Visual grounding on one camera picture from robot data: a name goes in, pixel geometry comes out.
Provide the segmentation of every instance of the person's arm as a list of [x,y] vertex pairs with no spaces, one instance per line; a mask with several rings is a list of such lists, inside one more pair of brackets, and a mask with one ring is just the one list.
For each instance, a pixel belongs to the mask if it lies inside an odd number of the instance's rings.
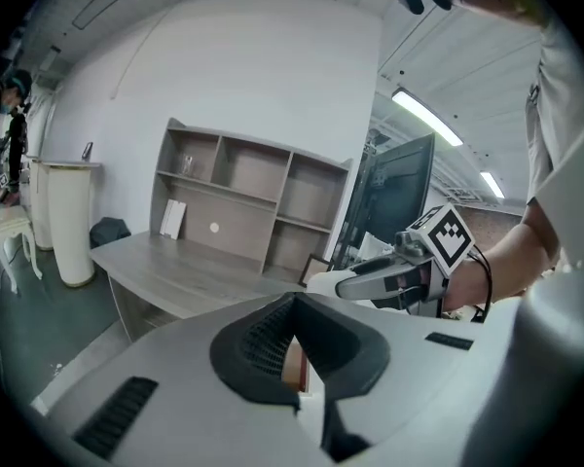
[[[549,268],[559,250],[558,238],[542,208],[533,200],[522,222],[485,252],[493,275],[493,301],[529,287]],[[444,300],[445,310],[477,305],[487,298],[487,279],[477,263],[464,261],[453,274]]]

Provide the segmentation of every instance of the wooden desk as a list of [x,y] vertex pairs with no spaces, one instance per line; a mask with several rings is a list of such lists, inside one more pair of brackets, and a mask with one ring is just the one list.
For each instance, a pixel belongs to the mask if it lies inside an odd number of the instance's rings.
[[303,290],[261,275],[246,258],[149,232],[97,247],[91,258],[108,273],[131,341],[178,318]]

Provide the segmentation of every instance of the brown wall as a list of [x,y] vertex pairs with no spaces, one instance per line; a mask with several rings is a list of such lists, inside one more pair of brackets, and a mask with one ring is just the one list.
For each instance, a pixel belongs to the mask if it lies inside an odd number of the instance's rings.
[[476,245],[483,251],[496,245],[521,221],[521,216],[457,206],[456,210],[474,234]]

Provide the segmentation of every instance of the white stool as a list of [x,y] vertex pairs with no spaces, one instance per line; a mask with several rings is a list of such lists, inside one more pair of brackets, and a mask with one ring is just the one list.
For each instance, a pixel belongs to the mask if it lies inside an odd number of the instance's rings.
[[28,215],[21,206],[4,207],[0,209],[0,263],[11,279],[11,290],[16,293],[18,285],[16,278],[13,275],[9,259],[4,250],[4,243],[8,238],[17,237],[21,234],[21,243],[23,246],[23,254],[26,260],[30,262],[32,258],[32,269],[41,280],[43,276],[41,271],[37,268],[37,250],[35,247],[35,237],[30,226]]

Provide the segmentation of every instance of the ceiling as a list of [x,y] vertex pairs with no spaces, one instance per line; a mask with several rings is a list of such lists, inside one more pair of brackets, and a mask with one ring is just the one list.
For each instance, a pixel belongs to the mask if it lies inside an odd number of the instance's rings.
[[[183,0],[119,0],[84,30],[72,20],[91,0],[40,0],[23,37],[20,66],[35,71],[50,46],[61,49],[38,84],[55,88],[71,67],[112,34]],[[524,106],[539,57],[536,31],[424,0],[414,16],[396,0],[337,0],[383,20],[370,129],[388,138],[379,150],[426,135],[429,128],[390,97],[399,86],[429,105],[464,141],[438,139],[433,187],[461,204],[519,213],[528,190]],[[490,171],[506,199],[480,177]]]

